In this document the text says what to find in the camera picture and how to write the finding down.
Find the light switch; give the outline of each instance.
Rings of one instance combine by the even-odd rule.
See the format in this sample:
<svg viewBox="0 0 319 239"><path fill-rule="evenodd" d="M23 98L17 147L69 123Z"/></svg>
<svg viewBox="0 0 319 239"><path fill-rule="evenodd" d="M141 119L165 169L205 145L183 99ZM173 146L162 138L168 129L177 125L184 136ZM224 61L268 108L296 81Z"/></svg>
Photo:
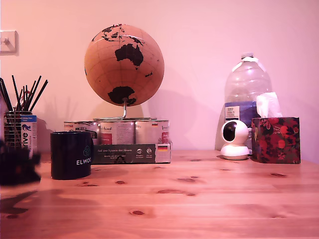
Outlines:
<svg viewBox="0 0 319 239"><path fill-rule="evenodd" d="M0 53L15 53L16 31L0 31Z"/></svg>

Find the pink wall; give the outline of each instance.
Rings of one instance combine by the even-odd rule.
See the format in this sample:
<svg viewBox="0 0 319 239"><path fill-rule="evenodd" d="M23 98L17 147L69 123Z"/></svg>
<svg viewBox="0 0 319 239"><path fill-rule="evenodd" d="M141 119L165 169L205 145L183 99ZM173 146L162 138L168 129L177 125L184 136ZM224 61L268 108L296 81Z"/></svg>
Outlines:
<svg viewBox="0 0 319 239"><path fill-rule="evenodd" d="M300 117L302 158L319 162L318 10L317 0L2 0L1 29L18 32L19 52L0 56L1 76L12 97L12 74L21 86L39 75L49 80L34 109L43 120L41 148L48 150L50 130L62 130L65 120L121 113L91 90L84 54L105 27L142 28L160 46L165 74L156 95L129 108L129 116L169 119L175 149L213 149L220 147L226 78L240 54L253 51L283 115Z"/></svg>

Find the paint tin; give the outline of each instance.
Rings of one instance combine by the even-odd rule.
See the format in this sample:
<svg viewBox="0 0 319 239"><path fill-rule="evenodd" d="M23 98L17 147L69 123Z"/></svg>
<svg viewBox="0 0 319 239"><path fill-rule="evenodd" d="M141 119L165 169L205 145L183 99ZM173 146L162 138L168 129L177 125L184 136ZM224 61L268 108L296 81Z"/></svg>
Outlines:
<svg viewBox="0 0 319 239"><path fill-rule="evenodd" d="M100 144L100 127L97 121L65 121L64 131L89 131L95 145Z"/></svg>
<svg viewBox="0 0 319 239"><path fill-rule="evenodd" d="M134 144L135 126L132 120L100 121L101 144Z"/></svg>
<svg viewBox="0 0 319 239"><path fill-rule="evenodd" d="M135 132L136 144L170 143L168 120L138 120Z"/></svg>

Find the white security camera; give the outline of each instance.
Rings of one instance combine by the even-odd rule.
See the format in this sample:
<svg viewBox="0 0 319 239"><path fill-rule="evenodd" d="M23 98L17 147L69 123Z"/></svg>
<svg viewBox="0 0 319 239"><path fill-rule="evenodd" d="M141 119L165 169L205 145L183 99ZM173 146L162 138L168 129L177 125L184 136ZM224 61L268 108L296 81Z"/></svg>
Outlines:
<svg viewBox="0 0 319 239"><path fill-rule="evenodd" d="M248 139L248 128L240 120L230 120L221 128L221 136L226 142L220 150L221 155L226 159L243 160L247 159L249 149L244 145Z"/></svg>

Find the black mug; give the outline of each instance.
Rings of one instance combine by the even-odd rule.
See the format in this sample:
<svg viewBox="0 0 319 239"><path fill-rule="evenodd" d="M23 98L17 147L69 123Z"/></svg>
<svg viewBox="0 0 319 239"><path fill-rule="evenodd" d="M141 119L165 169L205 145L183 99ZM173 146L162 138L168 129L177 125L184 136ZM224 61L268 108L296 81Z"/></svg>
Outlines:
<svg viewBox="0 0 319 239"><path fill-rule="evenodd" d="M88 131L51 133L51 177L57 180L91 174L93 140Z"/></svg>

